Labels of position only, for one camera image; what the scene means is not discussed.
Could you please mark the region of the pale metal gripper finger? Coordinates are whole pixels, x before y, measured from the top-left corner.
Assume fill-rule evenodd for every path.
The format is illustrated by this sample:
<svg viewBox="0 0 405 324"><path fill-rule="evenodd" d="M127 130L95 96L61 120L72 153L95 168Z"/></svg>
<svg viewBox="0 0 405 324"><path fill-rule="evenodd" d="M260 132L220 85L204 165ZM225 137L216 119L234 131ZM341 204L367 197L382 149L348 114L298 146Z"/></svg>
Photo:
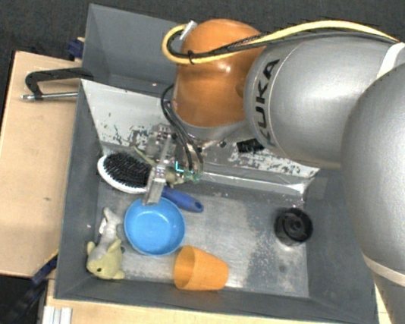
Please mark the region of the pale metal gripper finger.
<svg viewBox="0 0 405 324"><path fill-rule="evenodd" d="M165 168L158 167L156 180L155 180L155 188L153 192L152 202L153 204L157 204L160 201L160 197L162 197L162 191L166 185L166 172Z"/></svg>
<svg viewBox="0 0 405 324"><path fill-rule="evenodd" d="M149 178L146 183L146 193L143 196L143 200L142 200L142 203L144 206L151 204L153 201L153 193L155 190L154 184L155 184L155 179L156 179L156 175L157 175L157 170L158 169L156 168L156 166L152 167L152 169L150 170Z"/></svg>

